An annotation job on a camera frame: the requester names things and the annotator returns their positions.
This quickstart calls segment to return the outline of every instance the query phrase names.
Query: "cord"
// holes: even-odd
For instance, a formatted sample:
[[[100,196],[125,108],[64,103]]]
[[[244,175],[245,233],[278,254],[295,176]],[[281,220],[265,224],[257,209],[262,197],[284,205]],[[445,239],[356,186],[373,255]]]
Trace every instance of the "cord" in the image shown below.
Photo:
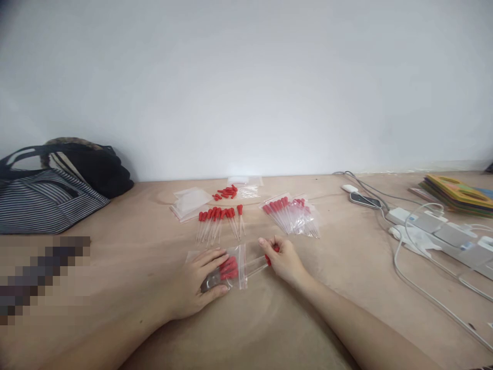
[[[365,185],[363,184],[362,181],[360,181],[360,179],[358,179],[352,172],[349,172],[349,171],[344,171],[344,172],[334,172],[333,175],[337,175],[337,174],[343,174],[343,175],[347,175],[347,173],[349,173],[350,175],[348,176],[351,176],[353,177],[360,185],[361,187],[368,193],[368,194],[371,194],[373,195],[375,198],[377,198],[380,202],[382,202],[382,204],[385,206],[385,208],[390,211],[390,208],[389,208],[389,205],[387,204],[386,201],[384,201],[381,197],[379,197],[378,195],[376,195],[375,193],[373,193],[371,190],[368,190],[367,188],[365,188]]]
[[[345,175],[348,175],[348,174],[349,174],[349,176],[352,176],[353,178],[355,178],[355,179],[356,179],[356,181],[358,181],[358,183],[359,183],[359,184],[363,187],[363,189],[365,189],[365,191],[367,191],[369,194],[372,194],[372,195],[376,196],[374,193],[372,193],[372,192],[370,192],[368,189],[366,189],[366,188],[364,187],[364,185],[362,185],[362,184],[361,184],[361,183],[364,183],[364,182],[363,182],[363,181],[360,181],[360,180],[359,180],[359,179],[358,179],[358,178],[357,178],[357,177],[356,177],[356,176],[355,176],[352,172],[350,172],[350,171],[344,171],[344,172],[335,172],[334,174],[339,174],[339,173],[340,173],[340,174],[345,174]],[[414,211],[410,212],[410,213],[409,213],[409,215],[412,215],[414,212],[417,212],[417,211],[419,211],[421,208],[424,208],[424,207],[427,207],[428,209],[430,209],[430,210],[432,210],[432,211],[435,211],[435,209],[433,209],[433,207],[431,207],[431,206],[438,206],[438,208],[439,208],[439,209],[441,209],[441,213],[443,214],[443,212],[444,212],[444,207],[443,207],[443,205],[442,205],[442,204],[439,204],[439,203],[425,203],[425,204],[423,204],[423,205],[422,205],[421,203],[418,203],[418,202],[416,202],[416,201],[414,201],[414,200],[405,199],[405,198],[399,198],[399,197],[396,197],[396,196],[393,196],[393,195],[385,194],[385,193],[381,192],[380,190],[378,190],[378,189],[376,189],[376,188],[374,188],[374,187],[372,187],[372,186],[370,186],[370,185],[368,185],[368,186],[369,186],[369,187],[371,187],[373,190],[375,190],[375,191],[377,191],[377,192],[379,192],[379,193],[381,193],[381,194],[384,194],[384,195],[386,195],[386,196],[389,196],[389,197],[391,197],[391,198],[396,198],[396,199],[401,199],[401,200],[407,200],[407,201],[409,201],[409,202],[419,204],[420,206],[419,206],[416,210],[414,210]],[[361,197],[363,197],[363,199],[365,199],[365,200],[366,200],[366,201],[368,201],[369,203],[373,204],[374,206],[376,206],[376,207],[380,210],[380,212],[382,213],[382,217],[383,217],[383,219],[384,219],[384,221],[385,221],[385,222],[387,222],[388,224],[390,224],[392,227],[394,226],[391,222],[389,222],[389,221],[385,218],[384,211],[383,211],[383,209],[382,209],[382,207],[381,207],[381,206],[379,207],[376,203],[373,203],[373,202],[371,201],[371,199],[370,199],[370,198],[367,198],[367,197],[365,197],[365,196],[364,196],[364,195],[362,195],[362,194],[360,194],[360,195],[361,195]],[[481,226],[481,227],[482,227],[482,228],[474,228],[474,227],[472,227],[470,230],[484,230],[484,231],[491,231],[491,232],[493,232],[493,228],[490,228],[489,226],[485,226],[485,225],[482,225],[482,224],[470,224],[470,225],[468,225],[468,226],[470,226],[470,227],[471,227],[471,226]],[[414,245],[414,247],[415,247],[416,249],[418,249],[418,247],[417,247],[416,243],[412,240],[411,236],[409,235],[409,230],[408,230],[407,222],[405,222],[405,223],[404,223],[404,228],[405,228],[405,230],[406,230],[407,237],[409,238],[409,240],[411,241],[411,243]],[[467,288],[471,289],[472,291],[474,291],[475,293],[479,294],[480,296],[482,296],[482,297],[486,298],[487,300],[489,300],[489,301],[493,302],[493,297],[491,297],[491,296],[487,295],[486,293],[482,292],[481,290],[479,290],[479,289],[475,288],[473,285],[469,284],[468,282],[464,281],[464,280],[461,278],[461,275],[463,275],[463,274],[465,274],[466,272],[469,272],[469,271],[466,271],[466,272],[464,272],[464,273],[461,273],[461,274],[457,275],[457,274],[455,274],[453,271],[449,270],[447,267],[445,267],[444,265],[442,265],[440,262],[435,261],[433,258],[428,257],[428,256],[426,256],[426,255],[423,255],[423,257],[424,257],[424,258],[426,258],[427,260],[431,261],[431,262],[432,262],[434,265],[436,265],[437,267],[441,268],[443,271],[445,271],[445,272],[446,272],[447,274],[449,274],[451,277],[453,277],[453,278],[457,279],[457,280],[458,280],[458,281],[459,281],[462,285],[466,286]],[[476,268],[478,268],[478,267],[480,267],[480,266],[482,266],[482,265],[484,265],[484,264],[487,264],[487,263],[489,263],[489,262],[491,262],[491,261],[484,262],[483,264],[481,264],[481,265],[479,265],[479,266],[476,266]]]
[[[368,189],[366,189],[365,187],[363,187],[368,193],[372,194],[370,191],[368,191]],[[385,214],[384,214],[384,211],[382,209],[382,207],[378,206],[377,204],[373,203],[370,199],[366,198],[364,195],[360,194],[363,199],[365,199],[366,201],[370,202],[371,204],[373,204],[374,206],[376,206],[380,212],[382,213],[382,217],[383,219],[385,220],[385,222],[387,222],[388,224],[390,224],[392,227],[394,226],[391,222],[389,222],[386,218],[385,218]],[[410,212],[409,215],[406,217],[406,220],[404,221],[404,229],[406,230],[406,234],[407,234],[407,237],[409,238],[409,240],[411,241],[411,243],[417,248],[416,244],[414,243],[414,241],[412,240],[411,236],[409,235],[409,229],[408,229],[408,222],[409,222],[409,218],[411,217],[412,214],[418,212],[420,209],[424,208],[424,207],[428,207],[430,208],[429,206],[438,206],[442,212],[444,211],[444,207],[443,205],[439,204],[439,203],[426,203],[426,204],[423,204],[416,208],[414,211]],[[484,225],[479,225],[479,224],[473,224],[472,226],[484,226]],[[399,232],[400,234],[400,240],[399,240],[399,245],[397,246],[397,249],[395,251],[395,254],[394,254],[394,258],[393,258],[393,264],[394,264],[394,268],[396,270],[396,272],[403,278],[405,279],[408,283],[410,283],[413,287],[415,287],[417,290],[419,290],[420,292],[422,292],[423,294],[425,294],[429,299],[431,299],[433,302],[435,302],[440,308],[442,308],[445,312],[447,312],[450,316],[452,316],[464,329],[466,329],[466,331],[468,331],[469,333],[471,333],[479,342],[481,342],[486,348],[488,348],[491,352],[493,352],[493,346],[490,345],[483,337],[481,337],[478,333],[476,333],[475,330],[471,329],[469,327],[469,325],[467,325],[463,320],[461,320],[455,313],[453,313],[447,306],[445,306],[442,302],[440,302],[438,299],[436,299],[435,297],[433,297],[431,294],[429,294],[426,290],[422,289],[420,286],[418,286],[416,283],[414,283],[411,279],[409,279],[407,276],[404,275],[404,273],[401,271],[401,269],[399,268],[399,264],[397,263],[397,256],[399,255],[399,251],[401,250],[401,246],[402,246],[402,243],[403,243],[403,236],[402,236],[402,233]],[[430,258],[430,257],[427,257],[425,255],[423,255],[426,259],[430,260],[432,263],[434,263],[435,265],[437,265],[438,267],[440,267],[442,270],[444,270],[445,272],[447,272],[449,275],[451,275],[452,277],[454,277],[455,279],[457,279],[459,282],[461,282],[461,284],[463,284],[464,286],[466,286],[467,288],[471,289],[472,291],[476,292],[477,294],[481,295],[482,297],[490,300],[493,302],[493,298],[488,296],[487,294],[483,293],[482,291],[480,291],[479,289],[473,287],[472,285],[470,285],[469,283],[467,283],[466,281],[464,281],[462,278],[461,278],[461,274],[460,275],[456,275],[455,273],[453,273],[452,271],[450,271],[448,268],[446,268],[445,266],[443,266],[441,263],[435,261],[434,259]]]
[[[404,228],[406,229],[406,233],[407,233],[407,236],[409,238],[409,240],[414,244],[413,240],[410,238],[409,236],[409,232],[408,232],[408,229],[407,229],[407,224],[409,222],[409,217],[419,211],[421,208],[424,208],[425,206],[429,206],[429,205],[438,205],[440,207],[443,208],[442,205],[438,204],[438,203],[426,203],[425,205],[422,205],[422,206],[419,206],[418,208],[416,208],[416,210],[414,210],[412,213],[409,213],[409,215],[406,217],[406,220],[404,221]],[[451,315],[459,324],[462,325],[462,327],[464,329],[466,329],[468,332],[470,332],[476,339],[478,339],[485,347],[487,347],[491,352],[493,352],[493,346],[491,346],[486,340],[483,339],[483,337],[481,337],[478,333],[476,333],[476,331],[474,331],[473,329],[471,329],[469,327],[469,325],[467,325],[464,321],[462,321],[455,313],[453,313],[447,306],[445,306],[443,303],[441,303],[439,300],[437,300],[435,297],[433,297],[431,294],[429,294],[427,291],[425,291],[424,289],[420,288],[417,284],[415,284],[411,279],[409,279],[407,276],[404,275],[404,273],[401,271],[401,269],[399,268],[399,265],[397,263],[397,256],[399,255],[399,251],[401,249],[401,246],[402,246],[402,242],[403,242],[403,238],[402,238],[402,234],[401,234],[401,240],[399,241],[399,245],[397,246],[397,249],[395,251],[395,254],[394,254],[394,259],[393,259],[393,263],[394,263],[394,267],[395,267],[395,270],[397,271],[397,273],[402,277],[404,278],[407,282],[409,282],[412,286],[414,286],[416,289],[418,289],[419,291],[421,291],[422,293],[424,293],[427,297],[429,297],[433,302],[435,302],[437,305],[439,305],[442,309],[444,309],[449,315]]]
[[[351,176],[352,178],[354,178],[362,187],[363,189],[365,189],[366,191],[368,191],[368,189],[365,188],[365,185],[368,186],[369,188],[373,189],[374,191],[376,192],[379,192],[380,194],[383,194],[385,196],[388,196],[390,198],[394,198],[394,199],[400,199],[400,200],[405,200],[405,201],[408,201],[410,203],[414,203],[414,204],[417,204],[417,205],[422,205],[422,203],[419,203],[418,201],[415,201],[415,200],[412,200],[412,199],[407,199],[407,198],[401,198],[401,197],[398,197],[398,196],[395,196],[395,195],[390,195],[390,194],[386,194],[376,188],[374,188],[373,186],[371,186],[370,184],[367,184],[366,182],[360,180],[357,178],[357,176],[355,174],[353,174],[351,171],[338,171],[338,172],[334,172],[333,175],[338,175],[338,174],[342,174],[342,175],[347,175],[347,176]],[[386,205],[386,208],[387,210],[390,211],[390,208],[387,207],[387,204],[380,198],[378,197],[376,194],[372,193],[372,192],[369,192],[370,194],[372,194],[373,196],[376,196],[378,199],[380,199],[385,205]]]

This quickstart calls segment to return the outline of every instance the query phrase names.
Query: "stack of notebooks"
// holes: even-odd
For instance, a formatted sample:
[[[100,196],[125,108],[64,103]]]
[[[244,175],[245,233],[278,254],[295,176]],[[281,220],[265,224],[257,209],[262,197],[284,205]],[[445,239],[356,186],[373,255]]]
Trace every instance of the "stack of notebooks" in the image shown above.
[[[445,204],[449,211],[493,218],[493,200],[462,181],[451,177],[426,175],[419,185]]]

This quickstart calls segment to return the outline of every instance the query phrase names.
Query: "charging cable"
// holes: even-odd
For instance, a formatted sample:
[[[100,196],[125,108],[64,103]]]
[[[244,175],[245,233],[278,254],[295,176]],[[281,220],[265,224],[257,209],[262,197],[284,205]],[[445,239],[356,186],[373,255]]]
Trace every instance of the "charging cable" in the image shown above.
[[[384,204],[387,208],[387,210],[390,210],[388,205],[386,204],[386,202],[381,199],[379,196],[377,196],[376,194],[372,193],[371,191],[369,191],[368,189],[366,189],[363,185],[363,182],[360,181],[353,173],[349,172],[349,171],[345,171],[345,172],[336,172],[334,174],[338,174],[338,173],[342,173],[342,174],[346,174],[351,177],[353,177],[362,187],[363,189],[369,193],[369,194],[372,194],[373,196],[375,196],[376,198],[378,198],[382,204]],[[428,209],[430,209],[433,214],[437,217],[441,217],[443,214],[444,214],[444,208],[443,208],[443,205],[439,204],[439,203],[425,203],[425,204],[421,204],[421,203],[418,203],[414,200],[410,200],[410,199],[405,199],[405,198],[400,198],[400,197],[396,197],[396,196],[392,196],[392,195],[389,195],[389,194],[385,194],[377,189],[375,189],[374,187],[371,187],[373,190],[383,194],[383,195],[386,195],[386,196],[389,196],[391,198],[395,198],[395,199],[401,199],[401,200],[406,200],[406,201],[409,201],[409,202],[412,202],[412,203],[415,203],[415,204],[419,204],[420,206],[417,207],[414,211],[410,212],[409,215],[407,216],[406,220],[404,221],[404,229],[406,230],[406,234],[407,234],[407,237],[409,238],[409,240],[411,241],[411,243],[415,246],[415,242],[413,241],[413,239],[411,238],[411,236],[409,235],[409,229],[408,229],[408,223],[409,223],[409,218],[411,217],[412,214],[418,212],[419,210],[421,210],[422,208],[425,208],[427,207]],[[382,207],[378,206],[377,204],[373,203],[371,201],[371,199],[368,199],[367,197],[365,197],[364,195],[360,194],[359,191],[357,190],[357,188],[354,188],[356,189],[356,191],[350,191],[348,189],[345,189],[343,187],[344,190],[348,191],[349,193],[351,192],[355,192],[355,193],[358,193],[358,195],[360,195],[361,197],[363,197],[363,199],[365,199],[366,201],[370,202],[371,204],[373,204],[374,206],[376,206],[380,212],[382,213],[382,217],[384,219],[385,222],[387,222],[388,224],[390,224],[391,226],[394,226],[392,223],[390,223],[386,218],[385,218],[385,214],[384,214],[384,211],[382,209]],[[493,232],[493,229],[488,227],[488,226],[485,226],[485,225],[481,225],[481,224],[471,224],[471,225],[468,225],[472,229],[475,229],[475,230],[485,230],[485,231],[491,231]],[[445,306],[442,302],[440,302],[438,299],[436,299],[435,297],[433,297],[431,294],[429,294],[426,290],[424,290],[423,288],[421,288],[419,285],[417,285],[416,283],[414,283],[410,278],[408,278],[403,272],[402,270],[400,269],[399,267],[399,264],[397,262],[397,257],[399,255],[399,252],[401,250],[401,247],[402,247],[402,243],[403,243],[403,236],[402,236],[402,233],[400,233],[400,240],[399,240],[399,244],[397,246],[397,249],[395,251],[395,254],[394,254],[394,258],[393,258],[393,265],[394,265],[394,268],[397,272],[397,274],[403,278],[404,280],[406,280],[409,284],[411,284],[414,288],[416,288],[418,291],[420,291],[421,293],[423,293],[427,298],[429,298],[432,302],[434,302],[435,304],[437,304],[440,308],[442,308],[446,313],[448,313],[452,318],[454,318],[456,320],[457,323],[459,323],[467,332],[469,332],[471,335],[473,335],[481,344],[483,344],[486,348],[488,348],[491,352],[493,352],[493,346],[491,344],[489,344],[483,337],[481,337],[475,330],[471,329],[469,327],[469,325],[467,325],[467,323],[465,323],[463,320],[461,320],[455,313],[453,313],[447,306]],[[427,257],[427,256],[424,256],[426,259],[430,260],[433,264],[435,264],[436,266],[440,267],[443,271],[445,271],[446,273],[448,273],[450,276],[452,276],[453,278],[457,279],[462,285],[464,285],[465,287],[471,289],[472,291],[474,291],[475,293],[481,295],[482,297],[490,300],[493,302],[493,298],[490,297],[489,295],[485,294],[484,292],[480,291],[479,289],[473,287],[472,285],[470,285],[469,283],[467,283],[466,281],[464,281],[462,279],[462,275],[464,273],[461,273],[459,275],[455,274],[454,272],[452,272],[451,270],[449,270],[447,267],[443,266],[441,263],[435,261],[433,258],[430,258],[430,257]]]
[[[411,217],[411,215],[413,213],[416,213],[418,212],[421,208],[424,208],[426,206],[430,206],[430,205],[434,205],[434,206],[439,206],[439,207],[442,207],[443,209],[443,206],[441,204],[438,204],[438,203],[426,203],[422,206],[419,206],[418,208],[416,208],[413,212],[409,213],[409,215],[406,217],[406,220],[404,221],[404,228],[406,230],[406,234],[407,234],[407,237],[409,238],[409,240],[413,243],[413,245],[415,245],[414,241],[412,240],[412,238],[410,237],[409,235],[409,231],[408,231],[408,222],[409,222],[409,218]],[[395,270],[397,271],[397,273],[402,277],[404,278],[408,283],[410,283],[413,287],[415,287],[416,289],[418,289],[420,292],[422,292],[423,294],[425,294],[428,298],[430,298],[433,302],[435,302],[439,307],[441,307],[444,311],[446,311],[450,316],[452,316],[464,329],[466,329],[469,333],[471,333],[477,340],[479,340],[486,348],[488,348],[491,352],[493,352],[493,346],[490,345],[483,337],[481,337],[478,333],[476,333],[475,330],[471,329],[469,327],[469,325],[467,325],[463,320],[461,320],[455,313],[453,313],[447,306],[445,306],[442,302],[440,302],[439,300],[437,300],[435,297],[433,297],[431,294],[429,294],[427,291],[425,291],[424,289],[422,289],[421,287],[419,287],[416,283],[414,283],[411,279],[409,279],[407,276],[404,275],[404,273],[401,271],[401,269],[399,268],[399,264],[397,263],[397,256],[399,255],[399,251],[401,250],[401,246],[402,246],[402,243],[403,243],[403,238],[402,238],[402,235],[401,235],[401,240],[399,241],[399,245],[397,246],[397,250],[395,251],[395,254],[394,254],[394,259],[393,259],[393,262],[394,262],[394,267],[395,267]],[[432,258],[428,258],[428,257],[425,257],[429,260],[431,260],[432,262],[434,262],[435,264],[437,264],[438,266],[440,266],[441,268],[443,268],[445,271],[447,271],[449,274],[451,274],[453,277],[455,277],[456,279],[458,279],[459,281],[461,280],[457,275],[455,275],[452,271],[450,271],[449,269],[447,269],[446,267],[442,266],[441,264],[439,264],[438,262],[436,262],[435,260],[433,260]],[[483,297],[487,297],[489,300],[492,300],[490,296],[488,296],[487,294],[484,294],[483,292],[480,292],[478,291],[477,289],[473,288],[472,286],[468,286],[469,284],[464,284],[466,287],[468,287],[469,289],[475,291],[476,293],[482,295]]]

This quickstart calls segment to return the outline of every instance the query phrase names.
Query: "white wall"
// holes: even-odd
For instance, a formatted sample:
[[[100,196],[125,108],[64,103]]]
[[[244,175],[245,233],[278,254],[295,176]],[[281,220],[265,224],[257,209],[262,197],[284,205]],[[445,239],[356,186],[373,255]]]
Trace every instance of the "white wall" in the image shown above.
[[[77,136],[141,181],[482,168],[492,19],[490,0],[23,0],[0,155]]]

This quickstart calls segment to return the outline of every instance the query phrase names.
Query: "pixelated area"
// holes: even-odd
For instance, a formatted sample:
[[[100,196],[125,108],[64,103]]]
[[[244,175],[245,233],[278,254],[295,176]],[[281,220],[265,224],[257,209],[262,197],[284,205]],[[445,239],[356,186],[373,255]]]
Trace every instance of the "pixelated area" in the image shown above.
[[[0,325],[12,325],[25,307],[35,305],[45,288],[67,268],[85,264],[88,236],[28,236],[2,239],[0,266]]]

